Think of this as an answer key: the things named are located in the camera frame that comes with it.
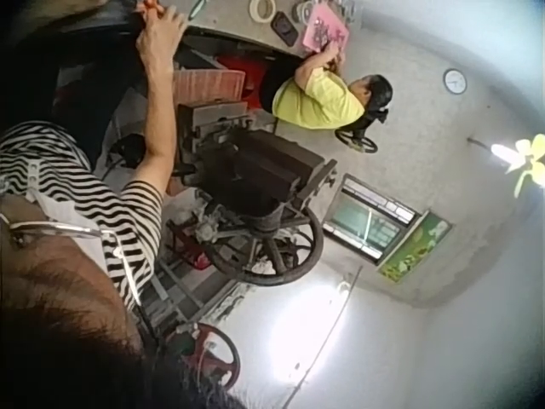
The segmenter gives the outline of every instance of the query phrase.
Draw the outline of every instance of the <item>masking tape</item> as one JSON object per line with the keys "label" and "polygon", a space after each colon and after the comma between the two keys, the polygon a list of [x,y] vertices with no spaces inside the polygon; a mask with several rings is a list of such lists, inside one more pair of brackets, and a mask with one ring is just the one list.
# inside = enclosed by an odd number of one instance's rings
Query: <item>masking tape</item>
{"label": "masking tape", "polygon": [[250,17],[256,23],[270,23],[273,21],[274,15],[276,14],[276,2],[274,0],[264,0],[267,4],[267,11],[269,12],[266,16],[261,16],[259,14],[259,6],[263,0],[250,0]]}

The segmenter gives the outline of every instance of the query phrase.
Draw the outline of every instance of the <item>eyeglasses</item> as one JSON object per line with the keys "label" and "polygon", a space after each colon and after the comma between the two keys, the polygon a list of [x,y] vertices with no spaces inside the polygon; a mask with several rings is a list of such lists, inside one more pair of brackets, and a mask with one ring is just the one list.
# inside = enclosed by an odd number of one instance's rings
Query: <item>eyeglasses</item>
{"label": "eyeglasses", "polygon": [[123,263],[123,270],[127,282],[129,283],[130,292],[135,299],[136,309],[139,312],[139,316],[146,326],[147,331],[153,338],[158,348],[162,345],[155,330],[153,329],[152,322],[147,316],[146,311],[142,306],[142,301],[138,290],[136,288],[135,276],[130,268],[129,261],[123,252],[123,246],[118,235],[113,230],[108,229],[94,229],[94,228],[82,228],[81,226],[75,226],[72,224],[65,224],[60,222],[19,222],[11,223],[8,218],[0,213],[0,219],[3,220],[9,227],[9,231],[17,243],[23,242],[25,235],[34,236],[65,236],[76,239],[114,239],[116,247],[113,251],[113,255],[121,260]]}

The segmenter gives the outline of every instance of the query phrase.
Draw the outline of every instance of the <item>window frame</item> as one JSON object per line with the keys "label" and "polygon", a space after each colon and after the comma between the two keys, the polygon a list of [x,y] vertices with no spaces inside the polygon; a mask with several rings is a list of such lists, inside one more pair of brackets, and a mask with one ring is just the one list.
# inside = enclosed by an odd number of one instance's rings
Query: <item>window frame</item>
{"label": "window frame", "polygon": [[[384,198],[385,200],[393,202],[397,206],[411,212],[413,214],[412,219],[408,223],[403,223],[403,221],[401,221],[401,220],[395,218],[394,216],[388,214],[385,210],[381,209],[380,207],[376,206],[375,204],[371,203],[370,201],[368,201],[368,200],[366,200],[366,199],[364,199],[364,198],[362,198],[362,197],[360,197],[360,196],[358,196],[358,195],[356,195],[356,194],[354,194],[352,192],[348,192],[347,190],[345,190],[345,187],[347,186],[347,181],[355,182],[355,183],[361,185],[362,187],[364,187],[365,189],[368,189],[371,192],[379,195],[380,197]],[[337,229],[340,228],[341,230],[344,230],[344,228],[342,226],[339,226],[339,225],[337,225],[336,223],[333,222],[333,216],[334,216],[334,214],[336,213],[336,211],[338,209],[338,206],[339,206],[340,201],[341,201],[341,196],[343,194],[346,194],[348,197],[358,201],[362,205],[362,207],[368,208],[368,209],[370,209],[370,210],[372,210],[372,211],[374,211],[376,213],[379,213],[382,216],[386,217],[386,219],[389,222],[391,222],[394,226],[399,228],[399,233],[396,235],[394,240],[392,240],[392,242],[387,246],[387,248],[382,252],[382,255],[379,258],[373,257],[371,254],[364,251],[363,249],[358,249],[358,248],[354,247],[353,245],[350,245],[350,243],[348,243],[346,240],[338,237],[336,234],[330,232],[325,227],[325,225],[327,224],[328,226],[331,226],[333,228],[337,228]],[[330,239],[333,239],[335,242],[347,247],[348,249],[357,252],[358,254],[363,256],[363,258],[365,258],[368,262],[372,262],[374,265],[376,265],[378,267],[384,260],[386,260],[389,256],[392,255],[393,251],[398,247],[399,243],[401,243],[405,239],[407,234],[409,234],[411,232],[412,228],[415,226],[415,224],[418,222],[419,219],[420,219],[420,214],[418,214],[416,211],[412,210],[409,206],[407,206],[405,204],[402,204],[398,200],[392,199],[389,196],[378,192],[376,189],[370,187],[367,183],[364,183],[364,182],[360,181],[357,177],[349,175],[349,174],[345,174],[343,176],[343,178],[342,178],[341,185],[338,187],[338,189],[337,189],[337,191],[335,193],[335,196],[334,196],[333,200],[330,203],[330,207],[328,208],[328,210],[327,210],[327,212],[325,214],[325,217],[324,217],[324,219],[322,221],[322,230],[324,231],[325,236],[329,237]]]}

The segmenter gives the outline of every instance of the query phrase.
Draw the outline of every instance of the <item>handwheel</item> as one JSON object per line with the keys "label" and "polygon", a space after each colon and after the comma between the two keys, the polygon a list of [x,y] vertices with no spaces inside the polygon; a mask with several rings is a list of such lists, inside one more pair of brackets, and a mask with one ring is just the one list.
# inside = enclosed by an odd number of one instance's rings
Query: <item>handwheel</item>
{"label": "handwheel", "polygon": [[[303,233],[300,228],[309,227],[312,236]],[[314,213],[305,208],[301,216],[293,216],[283,219],[279,223],[279,229],[297,228],[296,235],[301,236],[308,245],[298,245],[280,237],[260,238],[251,236],[247,229],[232,229],[222,232],[222,239],[214,244],[204,247],[206,256],[212,264],[231,279],[261,285],[265,287],[289,284],[309,273],[318,263],[324,250],[324,233],[318,218]],[[230,240],[234,237],[245,237],[248,241],[242,250],[233,248]],[[221,247],[228,247],[234,251],[234,255],[224,257]],[[307,251],[304,258],[299,257],[298,251]],[[252,270],[259,260],[270,260],[273,274],[260,274]]]}
{"label": "handwheel", "polygon": [[362,136],[361,138],[355,138],[353,132],[347,132],[344,130],[336,130],[335,137],[344,143],[347,147],[354,149],[360,153],[377,153],[378,146],[368,137]]}
{"label": "handwheel", "polygon": [[[231,373],[231,376],[223,384],[225,389],[230,389],[237,382],[240,376],[240,355],[238,354],[237,347],[232,339],[223,331],[212,325],[203,323],[197,323],[198,336],[195,342],[195,350],[191,355],[185,356],[187,364],[195,368],[198,372],[198,376],[201,376],[203,372],[209,372],[214,374],[216,370],[220,370],[224,375]],[[210,334],[218,336],[224,343],[227,344],[232,354],[232,362],[227,363],[224,360],[217,358],[210,351],[206,349],[206,340]]]}

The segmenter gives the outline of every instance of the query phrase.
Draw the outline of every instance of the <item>window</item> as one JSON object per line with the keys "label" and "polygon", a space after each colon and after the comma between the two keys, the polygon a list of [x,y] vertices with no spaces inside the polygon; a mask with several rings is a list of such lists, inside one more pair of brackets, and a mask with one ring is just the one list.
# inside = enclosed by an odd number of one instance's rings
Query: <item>window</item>
{"label": "window", "polygon": [[378,264],[409,230],[417,214],[346,175],[325,217],[324,231]]}

